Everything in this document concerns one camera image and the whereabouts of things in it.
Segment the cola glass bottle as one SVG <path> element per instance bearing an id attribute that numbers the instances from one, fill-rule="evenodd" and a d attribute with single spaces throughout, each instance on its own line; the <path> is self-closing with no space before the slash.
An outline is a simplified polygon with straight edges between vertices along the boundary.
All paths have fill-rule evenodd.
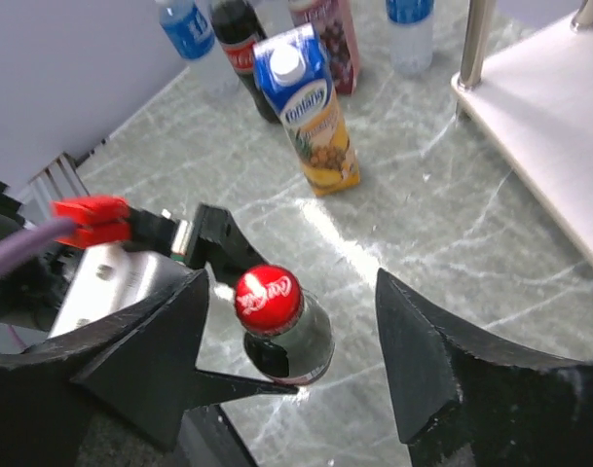
<path id="1" fill-rule="evenodd" d="M 242 0 L 211 1 L 209 17 L 223 52 L 248 90 L 259 115 L 271 124 L 278 124 L 275 110 L 254 78 L 253 46 L 267 35 L 253 6 Z"/>
<path id="2" fill-rule="evenodd" d="M 265 377 L 306 386 L 326 373 L 335 349 L 328 313 L 288 269 L 249 269 L 237 282 L 234 306 L 244 351 Z"/>

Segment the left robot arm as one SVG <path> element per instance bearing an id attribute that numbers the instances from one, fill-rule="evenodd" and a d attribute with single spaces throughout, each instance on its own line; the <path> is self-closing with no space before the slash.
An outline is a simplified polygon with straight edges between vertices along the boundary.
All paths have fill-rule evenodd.
<path id="1" fill-rule="evenodd" d="M 95 317 L 55 338 L 43 355 L 0 359 L 0 403 L 55 402 L 71 388 L 118 412 L 175 405 L 195 409 L 293 385 L 201 371 L 196 366 L 208 312 L 206 264 L 234 282 L 261 257 L 229 212 L 209 236 L 184 249 L 181 225 L 120 198 L 64 199 L 28 230 L 0 182 L 0 321 L 30 316 L 52 329 L 63 317 Z"/>

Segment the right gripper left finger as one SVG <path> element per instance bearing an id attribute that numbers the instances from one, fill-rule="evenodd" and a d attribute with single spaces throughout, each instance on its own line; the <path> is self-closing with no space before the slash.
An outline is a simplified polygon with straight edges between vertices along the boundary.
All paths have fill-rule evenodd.
<path id="1" fill-rule="evenodd" d="M 208 277 L 0 353 L 0 466 L 159 466 L 189 409 Z"/>

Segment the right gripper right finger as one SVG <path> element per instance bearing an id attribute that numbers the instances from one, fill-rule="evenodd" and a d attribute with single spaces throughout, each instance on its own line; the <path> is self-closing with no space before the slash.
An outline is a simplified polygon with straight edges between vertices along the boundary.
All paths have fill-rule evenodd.
<path id="1" fill-rule="evenodd" d="M 593 359 L 491 334 L 386 270 L 376 315 L 400 442 L 415 466 L 593 466 Z"/>

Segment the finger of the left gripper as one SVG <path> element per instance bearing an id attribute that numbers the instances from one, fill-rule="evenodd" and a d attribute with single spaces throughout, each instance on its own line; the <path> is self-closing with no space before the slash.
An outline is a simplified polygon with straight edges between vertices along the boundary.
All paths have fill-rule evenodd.
<path id="1" fill-rule="evenodd" d="M 193 403 L 222 404 L 256 395 L 294 395 L 299 388 L 268 380 L 240 377 L 196 368 Z"/>
<path id="2" fill-rule="evenodd" d="M 186 266 L 210 265 L 217 282 L 236 285 L 240 277 L 267 261 L 240 230 L 232 213 L 222 207 L 200 203 L 186 247 Z"/>

